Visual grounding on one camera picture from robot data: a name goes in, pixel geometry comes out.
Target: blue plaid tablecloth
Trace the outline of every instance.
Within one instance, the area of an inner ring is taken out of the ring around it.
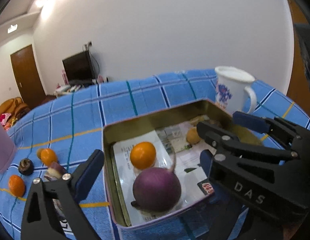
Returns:
[[[155,75],[143,80],[130,80],[91,86],[74,94],[57,98],[33,109],[12,127],[8,134],[18,147],[11,166],[0,174],[0,221],[14,240],[20,239],[25,198],[34,178],[47,169],[36,157],[39,148],[53,149],[59,162],[73,172],[95,149],[103,149],[103,127],[140,114],[158,111],[180,104],[208,98],[215,100],[216,73],[212,69],[190,70]],[[252,88],[258,98],[256,116],[280,116],[310,129],[310,118],[292,100],[262,81]],[[247,101],[244,111],[248,111]],[[256,134],[268,147],[280,147],[272,138]],[[26,184],[23,198],[15,198],[8,190],[11,175],[20,175],[21,159],[30,158],[35,171],[22,176]],[[210,213],[197,207],[182,217],[172,218],[153,228],[135,231],[117,230],[108,208],[103,172],[97,178],[89,196],[80,203],[93,228],[102,239],[201,239],[209,230]],[[230,239],[242,226],[241,215]],[[75,239],[69,228],[66,236]]]

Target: metal screw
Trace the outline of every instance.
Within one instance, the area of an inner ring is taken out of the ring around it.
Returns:
[[[214,159],[217,160],[218,162],[222,162],[226,160],[226,156],[221,153],[218,153],[214,156]]]
[[[223,136],[222,136],[222,139],[223,139],[224,141],[228,141],[228,140],[230,140],[231,138],[230,138],[228,135],[223,135]]]
[[[297,152],[291,152],[290,153],[292,157],[297,158],[298,157],[298,153]]]
[[[71,178],[71,174],[69,173],[65,173],[63,176],[62,176],[62,179],[63,180],[69,180]]]
[[[35,178],[35,179],[33,179],[33,183],[34,183],[34,184],[39,184],[40,181],[41,181],[40,178]]]

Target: black monitor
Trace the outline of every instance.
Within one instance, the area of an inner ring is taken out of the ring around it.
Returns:
[[[63,65],[68,81],[96,78],[88,50],[64,59]]]

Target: brown sofa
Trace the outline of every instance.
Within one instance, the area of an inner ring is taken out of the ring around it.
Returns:
[[[18,117],[26,108],[28,108],[28,105],[23,102],[22,98],[11,98],[0,105],[0,116],[5,113],[12,114],[7,121],[11,123],[12,119]]]

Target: pink cup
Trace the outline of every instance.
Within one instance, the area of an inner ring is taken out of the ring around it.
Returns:
[[[17,148],[0,123],[0,173],[10,166]]]

